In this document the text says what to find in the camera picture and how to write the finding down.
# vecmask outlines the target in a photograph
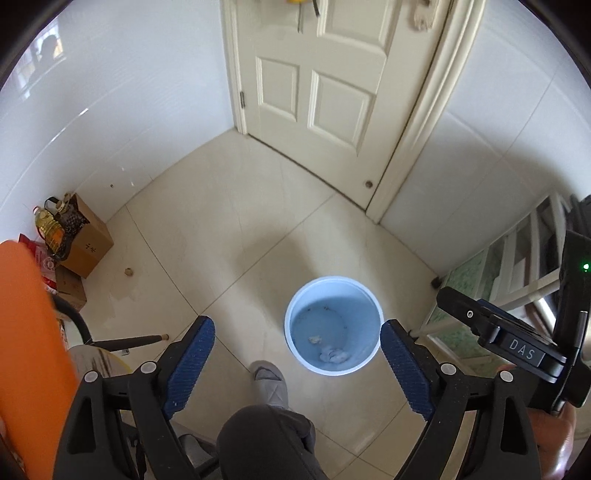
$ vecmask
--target red package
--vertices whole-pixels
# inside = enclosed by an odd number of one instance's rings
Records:
[[[33,254],[35,263],[37,264],[37,267],[39,267],[39,270],[41,270],[45,289],[50,293],[56,294],[56,261],[47,254],[47,247],[45,244],[34,242],[22,233],[18,237],[18,243],[24,244]]]

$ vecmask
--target door frame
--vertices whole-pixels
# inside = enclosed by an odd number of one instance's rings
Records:
[[[234,123],[236,129],[246,135],[246,116],[241,104],[237,1],[221,0],[222,28]],[[375,223],[380,223],[400,191],[443,113],[472,48],[487,1],[452,0],[433,63],[417,103],[365,211]]]
[[[365,214],[380,223],[413,169],[460,77],[487,0],[453,0],[433,63],[408,124]]]
[[[242,79],[240,78],[240,59],[238,58],[237,1],[222,0],[222,31],[234,125],[241,134],[246,135],[248,133],[246,115],[244,114],[244,108],[242,108],[240,95],[242,91]]]

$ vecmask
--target orange board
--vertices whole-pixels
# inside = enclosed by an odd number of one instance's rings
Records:
[[[51,480],[77,388],[30,252],[16,242],[0,244],[0,417],[30,480]]]

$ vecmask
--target cardboard box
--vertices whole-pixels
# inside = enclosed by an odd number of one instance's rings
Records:
[[[60,262],[60,265],[86,278],[113,246],[113,239],[105,223],[78,195],[74,195],[71,201],[77,202],[78,210],[89,223],[86,223],[78,232],[72,242],[68,258]]]
[[[68,301],[79,312],[86,305],[86,293],[80,275],[61,265],[56,267],[55,262],[47,253],[45,244],[29,240],[22,233],[18,238],[18,242],[24,244],[35,258],[45,289],[49,293],[58,295]],[[67,319],[66,316],[61,314],[58,317]]]
[[[80,275],[59,265],[56,268],[57,295],[69,302],[77,312],[86,305],[86,293]]]

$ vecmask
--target beige floor tile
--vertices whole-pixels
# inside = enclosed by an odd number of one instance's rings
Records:
[[[168,333],[176,337],[195,312],[150,251],[129,212],[121,209],[108,223],[115,245],[84,281],[88,303],[81,311],[94,340]],[[132,277],[124,274],[130,267]],[[123,357],[135,369],[167,345],[158,342]]]
[[[392,475],[381,472],[376,467],[357,458],[335,480],[392,480]]]
[[[336,477],[355,460],[353,454],[320,432],[316,432],[314,454],[322,470],[329,478]]]
[[[406,404],[390,425],[361,454],[361,458],[395,477],[425,424],[423,417],[413,412]]]
[[[441,480],[453,480],[459,472],[474,419],[474,412],[467,412],[464,415],[456,443],[441,474]],[[425,424],[423,417],[413,412],[406,404],[392,423],[360,455],[360,458],[392,477],[396,476],[411,453]]]
[[[255,401],[250,373],[216,339],[187,405],[173,419],[215,439],[228,418]]]
[[[202,312],[333,194],[279,153],[228,131],[167,170],[128,208]]]
[[[246,366],[275,363],[290,406],[358,455],[405,403],[383,354],[344,377],[302,367],[289,351],[284,315],[293,294],[324,275],[346,275],[369,287],[388,317],[419,322],[433,301],[433,273],[409,250],[340,196],[331,198],[207,310],[217,335]]]
[[[475,420],[475,411],[468,411],[464,414],[462,426],[457,434],[456,443],[453,446],[447,465],[441,474],[441,480],[454,480],[457,477],[457,473],[460,471],[460,467],[464,461],[464,454],[470,442],[470,435],[472,434],[472,427],[474,426]]]

